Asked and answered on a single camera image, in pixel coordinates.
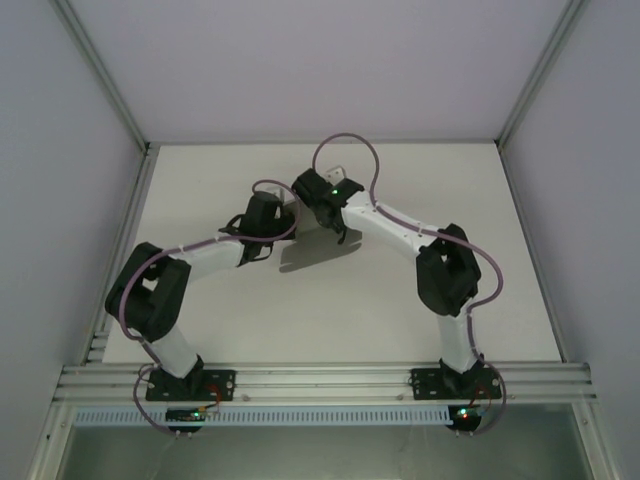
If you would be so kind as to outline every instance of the white wall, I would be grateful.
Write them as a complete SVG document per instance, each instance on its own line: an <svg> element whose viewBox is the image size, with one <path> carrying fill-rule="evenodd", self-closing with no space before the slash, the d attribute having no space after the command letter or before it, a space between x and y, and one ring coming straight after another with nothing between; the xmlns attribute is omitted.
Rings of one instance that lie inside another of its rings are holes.
<svg viewBox="0 0 640 480"><path fill-rule="evenodd" d="M48 2L0 2L0 65L0 478L19 479L139 162Z"/></svg>
<svg viewBox="0 0 640 480"><path fill-rule="evenodd" d="M507 151L573 359L640 478L640 2L591 2Z"/></svg>
<svg viewBox="0 0 640 480"><path fill-rule="evenodd" d="M72 0L149 140L495 138L565 0Z"/></svg>

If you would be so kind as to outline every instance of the gray wall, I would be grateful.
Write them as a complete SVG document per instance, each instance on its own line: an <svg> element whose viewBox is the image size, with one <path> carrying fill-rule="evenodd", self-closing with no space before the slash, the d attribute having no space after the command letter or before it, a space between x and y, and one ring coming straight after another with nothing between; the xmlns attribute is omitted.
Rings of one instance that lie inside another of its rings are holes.
<svg viewBox="0 0 640 480"><path fill-rule="evenodd" d="M0 478L78 354L136 158L48 2L0 2Z"/></svg>
<svg viewBox="0 0 640 480"><path fill-rule="evenodd" d="M640 2L591 2L506 159L573 359L640 478Z"/></svg>

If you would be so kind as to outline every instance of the white panel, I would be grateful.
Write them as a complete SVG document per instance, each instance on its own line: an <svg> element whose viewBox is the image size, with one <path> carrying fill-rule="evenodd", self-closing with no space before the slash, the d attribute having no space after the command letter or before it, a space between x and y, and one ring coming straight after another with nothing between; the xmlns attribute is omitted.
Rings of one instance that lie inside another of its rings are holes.
<svg viewBox="0 0 640 480"><path fill-rule="evenodd" d="M561 0L74 0L150 140L495 138Z"/></svg>
<svg viewBox="0 0 640 480"><path fill-rule="evenodd" d="M77 361L138 154L53 10L0 2L0 478Z"/></svg>
<svg viewBox="0 0 640 480"><path fill-rule="evenodd" d="M572 359L640 478L640 2L591 2L508 150Z"/></svg>
<svg viewBox="0 0 640 480"><path fill-rule="evenodd" d="M314 145L162 147L137 242L161 247L212 236L244 212L251 184L293 180L308 168ZM478 343L493 360L558 360L496 148L487 145L379 145L383 201L413 218L462 226L495 255L506 286L477 311ZM330 145L320 162L342 164L366 183L372 159L361 145ZM208 362L419 362L441 356L435 314L416 292L415 264L364 237L342 258L281 273L281 256L308 259L323 244L285 250L268 261L223 271L189 286L180 329ZM481 295L495 275L481 262ZM113 328L104 361L142 362L139 346Z"/></svg>

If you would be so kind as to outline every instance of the wire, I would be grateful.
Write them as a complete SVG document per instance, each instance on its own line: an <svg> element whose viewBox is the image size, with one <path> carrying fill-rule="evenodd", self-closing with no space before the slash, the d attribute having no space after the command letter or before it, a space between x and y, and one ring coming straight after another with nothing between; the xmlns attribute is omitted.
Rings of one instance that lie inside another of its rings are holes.
<svg viewBox="0 0 640 480"><path fill-rule="evenodd" d="M274 237L265 237L265 238L251 237L251 236L248 236L248 235L227 235L227 236L223 236L223 237L219 237L219 238L218 237L213 237L213 238L209 238L207 240L202 240L200 242L192 243L192 244L187 245L187 246L174 247L174 248L168 248L166 250L162 250L161 252L158 252L157 254L151 256L147 261L145 261L142 265L140 265L140 267L138 267L138 269L133 273L133 275L131 276L131 278L129 279L129 281L127 282L127 284L124 287L124 290L122 292L122 298L120 299L120 304L118 305L118 323L120 324L120 328L122 329L122 333L128 339L140 342L140 344L142 345L142 348L144 348L145 352L147 352L147 354L156 363L156 366L151 365L150 367L148 367L148 368L146 368L144 370L141 367L140 370L138 371L138 378L136 379L136 381L135 381L135 383L133 385L133 403L135 404L136 408L140 412L140 415L142 415L143 418L153 428L155 428L156 430L158 430L158 431L160 431L162 433L166 433L166 434L171 435L171 436L188 436L189 438L191 438L191 434L190 433L174 432L171 429L169 429L168 427L166 427L164 425L160 425L159 423L157 423L144 410L144 408L142 407L142 403L140 402L140 399L138 398L138 387L140 386L140 383L143 381L143 377L147 373L151 373L154 370L158 370L158 369L162 368L162 362L160 361L158 356L153 352L153 350L151 349L149 344L145 341L145 339L140 335L132 334L129 331L129 328L127 327L127 322L126 322L126 318L125 318L125 306L126 306L127 301L129 299L129 295L131 294L131 290L135 286L135 284L138 281L138 279L147 270L147 268L149 268L151 265L156 263L158 260L160 260L160 259L162 259L164 257L167 257L169 255L175 255L175 254L182 253L182 252L193 252L193 251L199 250L201 248L208 247L209 245L213 245L214 243L219 243L219 242L228 242L228 241L233 241L233 240L246 240L246 241L250 241L250 242L272 243L272 242L275 242L275 241L278 241L278 240L282 240L282 239L288 237L291 233L293 233L296 230L296 228L298 227L298 224L300 223L300 218L301 218L301 213L302 213L302 207L301 207L300 198L291 189L291 187L289 187L288 185L286 185L286 184L284 184L282 182L279 182L278 180L271 180L271 179L258 180L256 183L254 183L251 186L251 191L253 193L256 193L257 189L258 189L258 186L263 185L263 184L267 184L267 183L268 184L272 184L272 185L277 185L277 186L285 189L287 192L289 192L293 196L293 198L294 198L294 200L296 202L295 220L293 222L293 225L291 225L291 227L286 232L281 233L280 235L276 235ZM218 403L219 403L219 400L220 400L219 393L217 394L217 399L218 399Z"/></svg>
<svg viewBox="0 0 640 480"><path fill-rule="evenodd" d="M500 293L502 292L502 289L504 287L504 276L502 274L502 270L500 269L500 266L498 265L498 263L493 259L493 257L491 257L491 255L489 255L487 252L485 252L483 249L481 249L480 247L469 243L465 240L462 240L458 237L454 237L452 235L447 235L445 233L442 232L438 232L435 230L428 230L428 229L423 229L418 227L417 225L413 225L409 222L406 222L404 220L402 220L401 218L398 218L394 215L392 215L391 213L387 212L383 206L379 205L378 200L376 198L375 195L375 188L376 188L376 184L378 183L378 177L380 175L380 157L378 156L378 152L376 151L376 149L374 148L374 146L371 144L371 142L369 142L366 138L364 138L361 135L358 135L357 133L349 133L349 132L342 132L342 133L336 133L334 135L331 135L327 138L325 138L322 142L320 142L320 144L318 145L318 147L316 148L316 151L313 153L313 158L311 160L311 167L314 170L317 170L316 165L317 165L317 161L318 161L318 154L320 153L320 150L322 150L322 148L329 142L331 142L332 140L335 140L336 138L341 138L341 137L350 137L350 138L355 138L356 140L360 141L361 143L363 143L371 152L371 154L373 155L373 160L375 162L375 170L373 173L373 179L371 180L371 186L369 187L369 198L371 200L371 204L373 205L373 208L375 208L378 212L380 212L380 214L385 217L386 219L392 221L393 223L395 223L396 225L400 225L401 227L404 227L408 230L411 230L412 232L417 232L423 235L430 235L432 237L436 237L436 238L440 238L441 240L446 240L448 242L453 242L456 243L458 245L461 245L463 247L468 248L469 250L477 253L478 255L480 255L482 258L484 258L489 265L491 265L491 267L493 268L493 270L496 272L496 277L498 280L498 283L496 285L495 290L493 291L493 293L491 293L491 295L480 299L480 300L476 300L473 303L471 303L468 307L467 307L467 332L469 335L469 344L471 346L471 351L473 352L473 355L475 356L476 360L479 361L482 365L490 368L495 375L498 377L498 381L500 382L500 387L502 389L502 404L500 406L500 410L498 412L498 414L496 415L496 417L494 417L491 422L488 425L485 425L482 428L479 428L478 430L476 430L473 434L474 435L479 435L481 433L485 433L489 430L491 430L500 420L500 418L502 418L502 415L504 415L504 411L506 409L507 406L507 387L504 383L504 379L502 378L502 375L500 374L500 372L498 371L498 369L491 363L487 362L484 360L484 357L480 354L480 352L478 352L478 347L476 345L476 341L475 341L475 337L473 334L473 318L471 316L471 312L477 308L480 307L482 305L486 305L492 301L494 301L496 298L498 298L498 296L500 295Z"/></svg>

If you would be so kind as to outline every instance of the purple cable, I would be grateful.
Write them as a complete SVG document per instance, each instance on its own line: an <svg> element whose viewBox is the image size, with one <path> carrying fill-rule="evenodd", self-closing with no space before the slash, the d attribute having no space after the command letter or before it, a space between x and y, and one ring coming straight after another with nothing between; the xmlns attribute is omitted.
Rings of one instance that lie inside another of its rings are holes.
<svg viewBox="0 0 640 480"><path fill-rule="evenodd" d="M175 254L182 253L182 252L193 252L195 250L199 250L201 248L208 247L209 245L212 245L214 243L228 242L228 241L231 241L231 240L246 240L246 241L251 241L251 242L272 243L272 242L275 242L275 241L278 241L278 240L282 240L283 238L286 238L287 236L289 236L289 234L293 233L295 231L295 229L298 227L298 223L300 223L300 217L301 217L301 213L302 213L302 207L300 206L300 198L298 198L298 195L296 195L296 193L291 189L291 187L289 187L288 185L286 185L286 184L284 184L282 182L279 182L278 180L271 180L271 179L258 180L256 183L254 183L252 185L251 191L253 193L255 193L257 191L257 187L259 185L264 184L264 183L277 185L277 186L285 189L287 192L289 192L293 196L293 198L296 201L296 207L297 207L297 209L296 209L296 217L295 217L295 220L293 222L293 225L291 225L291 227L286 232L284 232L284 233L282 233L280 235L276 235L275 237L266 237L266 238L250 237L250 236L247 236L247 235L227 235L227 236L220 237L220 238L213 237L213 238L209 238L207 240L202 240L200 242L192 243L191 245L187 245L187 246L184 246L184 247L175 247L175 248L169 248L167 250L163 250L161 252L156 253L155 255L150 257L146 262L144 262L142 265L140 265L140 267L138 267L138 269L134 272L134 274L131 276L131 278L129 279L129 281L127 282L127 284L124 287L124 291L122 292L122 298L120 300L120 305L118 306L118 323L120 324L120 328L122 329L122 333L124 333L125 337L127 337L128 339L140 342L140 344L144 348L145 352L147 352L147 354L153 359L153 361L158 364L156 367L153 367L153 366L149 367L146 370L143 370L143 371L141 371L139 373L138 379L136 380L136 382L134 384L134 387L133 387L133 402L135 403L138 411L144 417L144 419L147 422L149 422L151 424L151 426L154 427L156 430L159 430L159 431L161 431L163 433L168 433L169 435L172 435L172 436L175 435L175 433L172 432L169 428L156 423L147 414L147 412L144 411L144 409L142 408L142 404L140 403L140 400L138 399L138 387L140 385L140 382L142 381L142 377L144 375L146 375L147 373L151 373L153 370L155 370L157 368L161 368L162 367L162 362L155 355L153 350L151 350L151 347L149 347L149 345L147 344L145 339L142 338L139 335L133 335L129 331L129 328L127 327L127 322L126 322L126 319L125 319L125 305L127 304L127 300L129 299L129 295L131 294L131 290L135 286L135 284L138 281L138 279L147 270L147 268L149 268L151 265L156 263L161 258L167 257L169 255L175 255Z"/></svg>
<svg viewBox="0 0 640 480"><path fill-rule="evenodd" d="M476 345L475 337L474 337L474 334L473 334L473 318L471 316L471 312L476 307L479 307L481 305L486 305L487 303L492 302L496 298L498 298L498 295L500 295L500 293L502 292L502 289L504 287L504 276L502 275L502 270L500 269L500 266L498 265L498 263L491 257L491 255L489 255L487 252L485 252L480 247L478 247L478 246L476 246L476 245L474 245L472 243L469 243L469 242L467 242L465 240L462 240L460 238L453 237L451 235L447 235L446 233L437 232L435 230L426 230L424 228L419 228L416 225L408 223L408 222L402 220L401 218L398 218L398 217L392 215L391 213L387 212L382 206L378 205L378 200L376 199L376 196L375 196L375 188L376 188L376 184L378 183L378 176L380 175L380 158L378 157L378 152L373 147L371 142L369 142L366 138L362 137L361 135L358 135L356 133L342 132L342 133L336 133L335 135L331 135L331 136L325 138L320 143L320 145L318 145L318 147L316 148L316 151L313 154L313 159L311 160L311 167L314 170L317 170L316 169L316 164L317 164L317 161L318 161L318 154L320 153L320 150L322 150L322 148L327 143L331 142L332 140L335 140L336 138L341 138L341 137L355 138L356 140L358 140L358 141L362 142L364 145L366 145L367 148L369 149L369 151L371 152L371 154L373 155L373 160L375 162L375 171L373 173L373 179L371 180L371 186L369 187L369 198L371 200L371 204L373 205L373 207L378 212L380 212L380 214L383 217L385 217L388 220L392 221L393 223L395 223L397 225L400 225L401 227L404 227L404 228L406 228L408 230L411 230L413 232L417 232L419 234L430 235L432 237L437 237L437 238L440 238L442 240L446 240L446 241L449 241L449 242L457 243L458 245L466 247L466 248L476 252L482 258L484 258L496 272L496 277L498 279L498 284L497 284L496 289L494 290L494 292L491 295L489 295L488 297L486 297L486 298L483 298L483 299L480 299L480 300L477 300L477 301L473 302L467 308L467 332L468 332L468 335L469 335L469 344L471 345L471 351L473 352L473 355L476 357L476 359L481 364L486 365L491 370L493 370L493 372L498 377L498 381L500 382L500 387L502 388L502 403L500 405L500 410L498 411L498 414L491 420L491 422L488 425L476 430L474 432L474 435L479 435L481 433L485 433L485 432L491 430L498 423L500 418L502 418L502 416L504 415L505 409L507 407L507 387L506 387L504 379L502 378L502 375L500 374L498 369L494 365L492 365L491 363L486 362L484 360L484 358L482 357L482 355L480 355L480 353L478 352L478 348L477 348L477 345Z"/></svg>

